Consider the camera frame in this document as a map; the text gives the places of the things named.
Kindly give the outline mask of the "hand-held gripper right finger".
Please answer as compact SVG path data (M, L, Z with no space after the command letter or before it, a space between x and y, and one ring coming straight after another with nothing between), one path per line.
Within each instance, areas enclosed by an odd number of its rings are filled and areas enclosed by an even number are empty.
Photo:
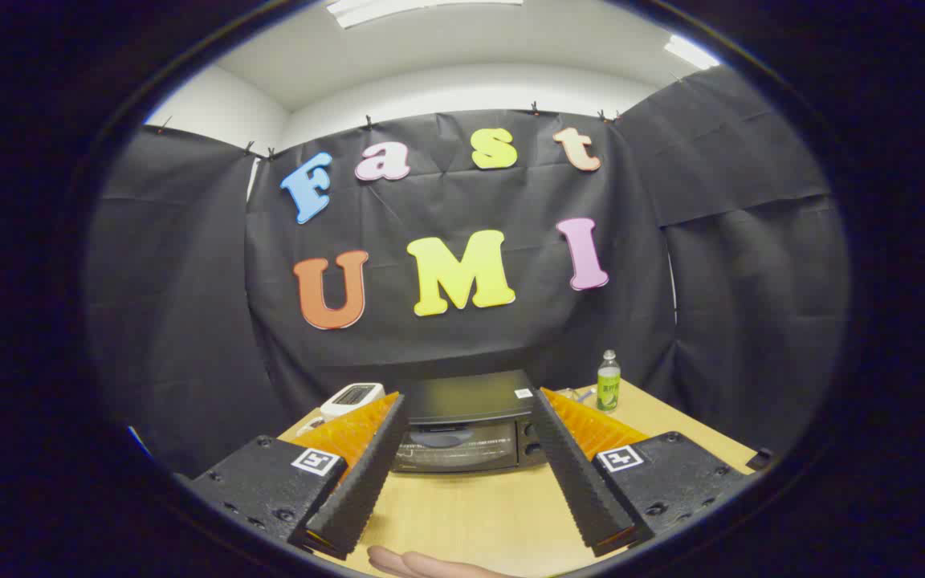
M682 432L649 437L550 390L536 392L532 420L595 556L683 529L752 481Z

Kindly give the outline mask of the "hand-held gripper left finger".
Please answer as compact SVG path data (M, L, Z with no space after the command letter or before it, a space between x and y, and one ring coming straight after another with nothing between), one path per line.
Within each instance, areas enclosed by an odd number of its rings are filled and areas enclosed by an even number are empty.
M345 560L370 520L407 429L392 393L293 442L260 436L188 486L247 530Z

